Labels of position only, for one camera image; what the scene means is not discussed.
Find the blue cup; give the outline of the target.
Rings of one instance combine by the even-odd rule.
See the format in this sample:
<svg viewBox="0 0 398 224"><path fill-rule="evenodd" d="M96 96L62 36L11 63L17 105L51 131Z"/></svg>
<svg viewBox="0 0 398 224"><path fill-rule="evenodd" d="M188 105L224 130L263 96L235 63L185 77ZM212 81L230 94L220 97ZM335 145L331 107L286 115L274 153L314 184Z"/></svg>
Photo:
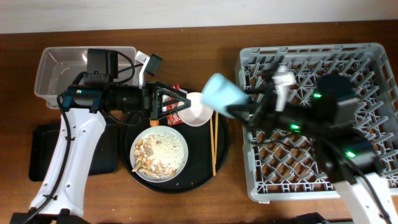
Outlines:
<svg viewBox="0 0 398 224"><path fill-rule="evenodd" d="M234 119L227 112L230 105L248 103L248 95L220 73L214 73L202 89L201 103L223 116Z"/></svg>

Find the red snack wrapper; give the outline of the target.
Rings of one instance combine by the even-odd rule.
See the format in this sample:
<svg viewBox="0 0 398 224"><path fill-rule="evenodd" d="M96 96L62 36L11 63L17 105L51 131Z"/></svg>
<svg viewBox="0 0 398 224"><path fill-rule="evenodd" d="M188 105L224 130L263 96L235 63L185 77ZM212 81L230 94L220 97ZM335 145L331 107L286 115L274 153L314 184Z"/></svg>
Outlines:
<svg viewBox="0 0 398 224"><path fill-rule="evenodd" d="M176 90L180 90L181 92L187 93L185 90L180 88L180 85L173 85L172 88L174 88ZM174 100L174 99L167 95L164 95L162 97L163 102L172 101L172 100ZM175 109L177 107L178 107L178 102L173 103L171 105L164 106L162 108L162 111L167 112L167 111L170 111L171 109ZM183 121L181 120L178 113L173 113L173 114L167 116L167 124L169 126L175 126L175 125L182 124L182 123L183 123Z"/></svg>

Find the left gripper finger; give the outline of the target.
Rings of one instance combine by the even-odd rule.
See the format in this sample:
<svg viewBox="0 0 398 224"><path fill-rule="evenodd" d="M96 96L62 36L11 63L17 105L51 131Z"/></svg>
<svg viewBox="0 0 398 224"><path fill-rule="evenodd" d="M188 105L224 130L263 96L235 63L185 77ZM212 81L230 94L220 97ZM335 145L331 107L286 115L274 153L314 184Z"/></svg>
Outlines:
<svg viewBox="0 0 398 224"><path fill-rule="evenodd" d="M156 104L155 119L164 119L189 107L191 107L191 101L161 101Z"/></svg>
<svg viewBox="0 0 398 224"><path fill-rule="evenodd" d="M165 83L155 82L155 102L162 103L163 96L168 96L172 100L172 103L190 102L190 100L187 98L186 93L172 88L170 85L167 85Z"/></svg>

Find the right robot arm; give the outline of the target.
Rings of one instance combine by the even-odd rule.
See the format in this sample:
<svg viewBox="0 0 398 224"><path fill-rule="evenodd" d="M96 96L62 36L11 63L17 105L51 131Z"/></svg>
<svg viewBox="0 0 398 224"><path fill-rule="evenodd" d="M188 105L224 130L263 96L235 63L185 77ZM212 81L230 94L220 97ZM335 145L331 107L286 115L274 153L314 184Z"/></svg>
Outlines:
<svg viewBox="0 0 398 224"><path fill-rule="evenodd" d="M354 223L397 223L397 211L374 146L354 126L360 99L344 76L318 78L309 105L291 103L295 75L285 66L266 72L270 82L260 102L227 106L250 129L275 129L310 138L315 160L344 201Z"/></svg>

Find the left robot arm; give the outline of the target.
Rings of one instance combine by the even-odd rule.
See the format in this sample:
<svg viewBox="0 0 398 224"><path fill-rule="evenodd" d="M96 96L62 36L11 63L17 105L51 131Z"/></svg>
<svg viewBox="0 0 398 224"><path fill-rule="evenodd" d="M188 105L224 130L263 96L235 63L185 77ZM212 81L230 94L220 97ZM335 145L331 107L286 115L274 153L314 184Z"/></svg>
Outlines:
<svg viewBox="0 0 398 224"><path fill-rule="evenodd" d="M84 223L83 201L93 155L112 111L160 120L191 106L186 93L161 82L127 85L111 49L88 49L86 70L57 96L60 132L45 179L26 213L11 223Z"/></svg>

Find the orange carrot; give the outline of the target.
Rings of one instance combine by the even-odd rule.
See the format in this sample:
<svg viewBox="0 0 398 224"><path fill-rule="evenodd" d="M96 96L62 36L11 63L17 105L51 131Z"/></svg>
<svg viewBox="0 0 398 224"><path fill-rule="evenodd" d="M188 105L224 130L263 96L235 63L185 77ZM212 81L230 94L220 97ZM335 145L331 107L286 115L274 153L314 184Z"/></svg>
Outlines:
<svg viewBox="0 0 398 224"><path fill-rule="evenodd" d="M151 127L159 126L159 120L157 120L157 119L151 119L151 120L150 120L150 126L151 126Z"/></svg>

